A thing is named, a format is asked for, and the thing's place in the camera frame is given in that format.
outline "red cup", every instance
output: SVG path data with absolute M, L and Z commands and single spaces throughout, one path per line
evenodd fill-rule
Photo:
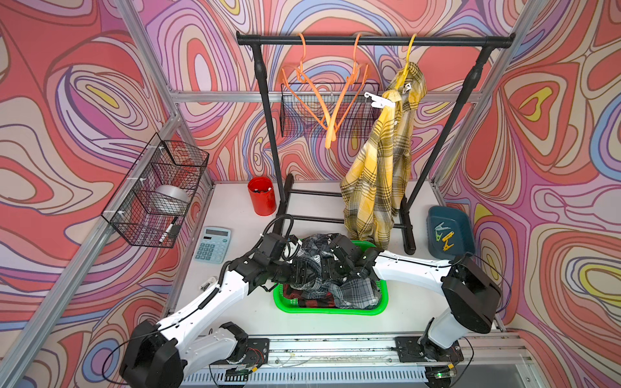
M 269 178 L 260 176 L 248 182 L 252 207 L 258 215 L 271 215 L 276 211 L 274 185 Z

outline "white table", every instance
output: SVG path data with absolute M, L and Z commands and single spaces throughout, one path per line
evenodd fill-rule
M 411 192 L 415 182 L 410 182 L 406 192 Z M 338 183 L 295 183 L 296 189 L 338 192 Z M 433 258 L 427 250 L 427 212 L 438 201 L 429 183 L 420 190 L 410 217 L 414 226 L 416 253 L 419 258 Z M 289 213 L 316 217 L 343 217 L 343 200 L 340 197 L 291 194 Z M 246 253 L 259 239 L 273 216 L 262 217 L 252 209 L 247 184 L 220 183 L 215 185 L 213 198 L 207 210 L 205 226 L 231 229 L 231 243 L 225 261 Z M 304 238 L 314 233 L 347 234 L 345 226 L 335 223 L 296 221 L 292 233 Z M 389 250 L 404 255 L 402 232 L 392 230 Z M 221 265 L 203 263 L 192 259 L 177 309 L 198 296 L 200 286 L 209 277 L 218 276 Z M 256 289 L 241 302 L 228 309 L 213 324 L 219 327 L 232 321 L 249 335 L 280 334 L 340 334 L 340 333 L 398 333 L 422 332 L 431 317 L 441 314 L 447 303 L 444 296 L 421 287 L 401 282 L 388 282 L 389 302 L 386 310 L 375 316 L 340 314 L 287 314 L 274 304 L 271 293 Z

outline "psychedelic wallpaper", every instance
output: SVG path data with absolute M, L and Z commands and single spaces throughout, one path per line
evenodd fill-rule
M 620 59 L 618 1 L 550 1 L 442 184 L 553 387 L 621 387 Z
M 168 117 L 112 13 L 0 1 L 0 358 Z M 204 195 L 172 250 L 112 236 L 21 387 L 101 380 L 102 350 L 159 319 Z
M 185 91 L 257 90 L 252 55 L 235 42 L 236 30 L 507 35 L 524 6 L 522 0 L 427 0 L 405 8 L 400 0 L 133 4 L 170 84 Z M 621 58 L 620 24 L 618 2 L 550 0 L 442 180 L 447 200 L 474 221 L 480 254 L 513 284 L 505 323 L 521 330 L 557 388 L 615 387 L 621 379 L 621 214 L 610 206 L 621 193 L 621 74 L 613 65 Z M 429 90 L 449 91 L 459 88 L 477 54 L 414 47 L 411 58 Z M 280 90 L 281 68 L 292 80 L 289 66 L 300 55 L 299 47 L 265 47 L 273 90 Z M 369 63 L 371 79 L 383 87 L 405 55 L 404 47 L 361 47 L 356 59 Z M 336 85 L 351 61 L 349 50 L 309 47 L 305 70 Z M 420 105 L 414 179 L 451 108 Z M 213 178 L 273 176 L 259 104 L 180 109 L 211 153 Z M 279 132 L 279 104 L 272 110 Z M 166 118 L 115 0 L 0 0 L 0 178 L 8 183 L 0 186 L 0 356 Z M 341 138 L 325 151 L 320 139 L 279 134 L 277 140 L 284 173 L 335 180 L 364 142 Z M 109 385 L 101 377 L 105 357 L 136 324 L 161 315 L 204 196 L 201 188 L 172 250 L 111 238 L 21 388 Z M 113 379 L 119 362 L 115 356 L 105 365 Z
M 522 9 L 520 1 L 203 1 L 154 0 L 139 6 L 140 15 L 171 87 L 180 91 L 257 91 L 249 47 L 240 47 L 243 34 L 352 35 L 508 35 Z M 356 60 L 369 64 L 369 79 L 383 89 L 403 67 L 407 47 L 360 47 Z M 410 56 L 425 75 L 427 89 L 456 91 L 479 53 L 473 47 L 414 47 Z M 308 46 L 304 71 L 315 83 L 340 90 L 352 66 L 352 47 Z M 483 79 L 498 56 L 484 67 Z M 281 69 L 294 81 L 300 46 L 268 45 L 263 57 L 268 83 L 281 90 Z M 414 169 L 422 169 L 446 122 L 452 104 L 425 103 L 415 117 L 412 138 Z M 203 102 L 180 109 L 200 147 L 211 155 L 209 171 L 216 180 L 274 177 L 267 129 L 260 104 Z M 283 173 L 296 179 L 340 180 L 366 139 L 339 137 L 330 150 L 320 138 L 283 138 L 280 104 L 273 104 L 274 125 Z

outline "clothes hanger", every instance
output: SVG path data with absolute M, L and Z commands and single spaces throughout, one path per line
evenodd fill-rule
M 367 64 L 365 66 L 365 72 L 363 75 L 363 81 L 360 85 L 360 87 L 358 88 L 358 91 L 356 92 L 356 94 L 354 95 L 354 98 L 351 100 L 351 102 L 349 103 L 347 109 L 345 110 L 345 113 L 342 115 L 341 119 L 338 121 L 338 123 L 336 123 L 336 118 L 337 118 L 337 114 L 338 114 L 338 110 L 341 106 L 341 103 L 343 102 L 343 98 L 345 97 L 345 94 L 347 93 L 349 87 L 355 83 L 355 81 L 358 79 L 359 75 L 360 75 L 360 66 L 359 64 L 356 62 L 356 50 L 358 48 L 358 40 L 360 39 L 360 35 L 358 34 L 356 36 L 356 41 L 354 43 L 354 49 L 353 49 L 353 67 L 352 67 L 352 71 L 351 74 L 345 78 L 345 85 L 343 87 L 343 89 L 341 90 L 341 93 L 338 97 L 337 103 L 334 107 L 334 111 L 332 112 L 332 114 L 330 114 L 330 112 L 328 111 L 327 106 L 325 105 L 324 99 L 322 98 L 321 94 L 319 93 L 319 90 L 317 90 L 317 87 L 315 86 L 315 84 L 311 81 L 310 77 L 308 77 L 305 72 L 304 72 L 304 59 L 306 58 L 306 40 L 304 39 L 304 36 L 302 34 L 298 34 L 298 36 L 300 36 L 301 40 L 302 40 L 302 47 L 303 47 L 303 53 L 302 53 L 302 58 L 300 59 L 300 67 L 299 68 L 294 68 L 294 71 L 296 72 L 296 78 L 300 83 L 307 83 L 311 90 L 313 90 L 313 92 L 315 93 L 315 95 L 317 96 L 317 100 L 324 112 L 324 116 L 319 119 L 314 112 L 308 107 L 308 105 L 306 105 L 304 103 L 304 101 L 302 101 L 302 99 L 291 89 L 291 86 L 289 85 L 289 81 L 287 79 L 286 73 L 284 72 L 284 68 L 282 69 L 282 73 L 283 73 L 283 81 L 284 81 L 284 85 L 287 87 L 287 89 L 289 89 L 289 91 L 291 92 L 291 94 L 293 94 L 297 100 L 302 104 L 302 106 L 311 114 L 311 116 L 313 116 L 313 118 L 319 123 L 319 125 L 322 126 L 322 128 L 324 128 L 326 130 L 326 138 L 325 138 L 325 147 L 326 148 L 330 148 L 331 144 L 333 141 L 335 141 L 337 139 L 336 137 L 336 132 L 338 131 L 338 129 L 340 128 L 341 124 L 343 123 L 343 119 L 347 116 L 347 114 L 349 113 L 354 101 L 356 101 L 356 98 L 358 97 L 358 95 L 360 94 L 360 92 L 362 91 L 362 89 L 365 86 L 366 83 L 366 79 L 367 79 L 367 72 L 368 72 L 368 68 L 369 65 Z
M 395 89 L 399 89 L 406 81 L 407 73 L 409 70 L 408 64 L 410 63 L 410 52 L 412 51 L 412 43 L 414 43 L 415 38 L 416 34 L 412 35 L 412 38 L 410 39 L 410 44 L 407 46 L 406 64 L 401 70 L 401 77 L 399 77 L 399 79 L 397 80 L 397 83 L 395 84 Z

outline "plaid shirt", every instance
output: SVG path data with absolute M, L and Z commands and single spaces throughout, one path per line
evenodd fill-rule
M 383 98 L 395 102 L 385 107 L 373 126 L 369 140 L 361 148 L 341 182 L 345 201 L 345 226 L 356 240 L 373 241 L 387 248 L 393 217 L 406 193 L 412 168 L 411 111 L 427 93 L 425 78 L 415 63 L 408 63 L 406 80 L 395 90 L 401 70 Z

